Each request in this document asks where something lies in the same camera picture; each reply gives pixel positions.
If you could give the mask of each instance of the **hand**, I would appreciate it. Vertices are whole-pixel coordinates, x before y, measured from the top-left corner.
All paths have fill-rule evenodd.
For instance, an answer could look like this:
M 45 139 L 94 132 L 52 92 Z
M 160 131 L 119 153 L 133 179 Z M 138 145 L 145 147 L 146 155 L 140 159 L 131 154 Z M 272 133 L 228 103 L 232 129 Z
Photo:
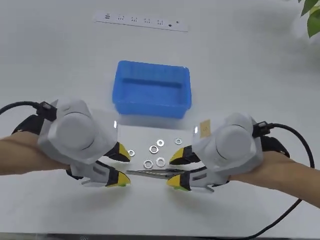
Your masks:
M 230 176 L 231 181 L 240 181 L 263 188 L 279 189 L 281 178 L 288 168 L 299 163 L 275 151 L 263 153 L 263 162 L 251 172 Z

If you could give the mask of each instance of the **cable connector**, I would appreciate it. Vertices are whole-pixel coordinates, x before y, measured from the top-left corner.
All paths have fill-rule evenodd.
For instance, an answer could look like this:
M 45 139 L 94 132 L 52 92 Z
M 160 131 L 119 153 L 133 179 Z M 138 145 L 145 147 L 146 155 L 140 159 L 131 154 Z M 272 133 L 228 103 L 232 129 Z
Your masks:
M 267 123 L 266 121 L 259 122 L 253 125 L 252 137 L 259 138 L 270 133 L 270 129 L 273 129 L 272 123 Z
M 57 119 L 57 108 L 43 101 L 39 103 L 39 107 L 36 110 L 36 114 L 44 117 L 50 122 L 53 122 Z

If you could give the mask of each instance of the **green leaf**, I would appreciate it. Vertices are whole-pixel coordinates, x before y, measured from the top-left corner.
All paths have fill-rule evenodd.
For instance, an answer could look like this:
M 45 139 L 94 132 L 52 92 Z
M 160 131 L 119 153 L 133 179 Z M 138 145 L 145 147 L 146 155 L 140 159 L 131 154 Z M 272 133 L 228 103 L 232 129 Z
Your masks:
M 301 16 L 309 12 L 317 4 L 317 2 L 318 0 L 305 0 Z
M 306 25 L 310 38 L 320 32 L 320 9 L 310 15 Z

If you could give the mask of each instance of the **black cable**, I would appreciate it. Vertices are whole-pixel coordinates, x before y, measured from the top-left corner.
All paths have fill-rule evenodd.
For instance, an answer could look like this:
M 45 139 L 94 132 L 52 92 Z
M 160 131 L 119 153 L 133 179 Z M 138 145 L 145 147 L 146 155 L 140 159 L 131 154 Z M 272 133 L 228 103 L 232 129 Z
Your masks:
M 283 124 L 278 124 L 278 123 L 269 123 L 269 124 L 266 125 L 266 127 L 269 130 L 273 129 L 273 128 L 280 128 L 280 129 L 288 130 L 289 132 L 293 133 L 301 141 L 302 145 L 304 146 L 304 148 L 306 150 L 306 153 L 307 153 L 308 158 L 309 158 L 310 168 L 312 168 L 312 169 L 315 168 L 315 160 L 314 160 L 314 157 L 312 155 L 311 149 L 310 149 L 307 141 L 304 139 L 304 137 L 299 132 L 297 132 L 295 129 L 293 129 L 290 126 L 283 125 Z M 202 239 L 213 239 L 213 240 L 228 240 L 228 239 L 230 239 L 230 240 L 249 240 L 249 239 L 254 239 L 254 238 L 260 236 L 261 234 L 265 233 L 269 229 L 273 228 L 279 222 L 281 222 L 302 201 L 303 200 L 299 198 L 297 201 L 295 201 L 295 203 L 291 207 L 288 208 L 287 211 L 285 211 L 280 217 L 278 217 L 277 220 L 275 220 L 273 223 L 271 223 L 270 225 L 266 226 L 265 228 L 263 228 L 262 230 L 260 230 L 256 234 L 253 234 L 253 235 L 250 235 L 250 236 L 245 236 L 245 237 L 202 237 Z
M 40 108 L 40 104 L 37 102 L 34 102 L 34 101 L 17 101 L 17 102 L 8 104 L 7 106 L 4 106 L 3 108 L 1 108 L 0 115 L 10 109 L 13 109 L 13 108 L 19 107 L 19 106 L 31 106 L 37 110 Z

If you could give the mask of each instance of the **forearm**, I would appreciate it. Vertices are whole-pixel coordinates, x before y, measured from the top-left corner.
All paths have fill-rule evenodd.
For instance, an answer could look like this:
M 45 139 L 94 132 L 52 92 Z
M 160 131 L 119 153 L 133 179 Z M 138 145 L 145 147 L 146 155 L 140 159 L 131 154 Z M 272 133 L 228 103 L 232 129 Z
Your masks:
M 0 175 L 67 169 L 69 166 L 47 157 L 37 147 L 38 136 L 17 132 L 0 140 Z
M 267 151 L 253 171 L 230 180 L 279 190 L 320 208 L 320 171 L 293 161 L 282 153 Z
M 274 189 L 300 198 L 320 208 L 320 171 L 294 163 L 277 177 Z

